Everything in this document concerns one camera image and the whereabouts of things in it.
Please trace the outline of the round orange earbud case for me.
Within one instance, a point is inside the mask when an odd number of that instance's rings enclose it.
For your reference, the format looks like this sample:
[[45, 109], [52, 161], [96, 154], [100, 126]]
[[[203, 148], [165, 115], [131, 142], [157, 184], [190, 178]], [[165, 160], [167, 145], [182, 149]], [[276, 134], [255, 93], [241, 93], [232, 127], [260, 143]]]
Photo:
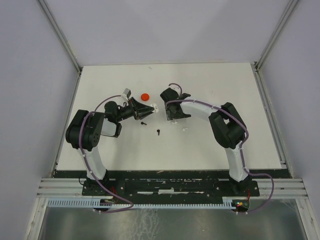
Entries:
[[140, 99], [142, 101], [146, 102], [150, 99], [150, 95], [148, 93], [143, 93], [143, 94], [141, 94]]

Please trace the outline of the round white earbud case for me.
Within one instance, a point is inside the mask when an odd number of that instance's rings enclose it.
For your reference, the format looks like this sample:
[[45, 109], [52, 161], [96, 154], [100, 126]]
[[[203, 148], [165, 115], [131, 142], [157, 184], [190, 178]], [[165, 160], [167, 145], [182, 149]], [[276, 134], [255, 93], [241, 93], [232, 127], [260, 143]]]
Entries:
[[153, 110], [154, 113], [158, 113], [159, 112], [159, 108], [155, 103], [152, 104], [152, 107], [154, 108], [154, 110]]

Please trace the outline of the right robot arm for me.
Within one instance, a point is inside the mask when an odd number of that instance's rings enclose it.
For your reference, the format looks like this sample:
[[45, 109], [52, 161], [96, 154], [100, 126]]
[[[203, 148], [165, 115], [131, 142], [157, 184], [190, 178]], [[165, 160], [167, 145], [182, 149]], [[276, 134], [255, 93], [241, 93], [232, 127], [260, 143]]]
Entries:
[[206, 103], [192, 99], [188, 93], [178, 94], [172, 88], [164, 90], [160, 97], [164, 101], [167, 120], [197, 117], [210, 123], [215, 140], [225, 149], [231, 193], [240, 196], [246, 192], [251, 180], [243, 154], [248, 130], [235, 106], [230, 102], [223, 105]]

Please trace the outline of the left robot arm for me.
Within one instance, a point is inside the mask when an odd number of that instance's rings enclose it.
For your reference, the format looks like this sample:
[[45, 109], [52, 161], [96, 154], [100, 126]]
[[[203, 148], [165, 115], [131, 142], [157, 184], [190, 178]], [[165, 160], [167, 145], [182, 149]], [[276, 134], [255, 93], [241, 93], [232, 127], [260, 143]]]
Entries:
[[66, 130], [65, 140], [77, 150], [86, 168], [86, 180], [82, 183], [85, 196], [106, 195], [112, 187], [98, 149], [101, 136], [117, 138], [122, 130], [121, 121], [131, 117], [139, 121], [159, 111], [156, 104], [145, 105], [134, 97], [125, 97], [123, 105], [111, 100], [118, 97], [111, 96], [99, 104], [104, 105], [104, 112], [79, 109]]

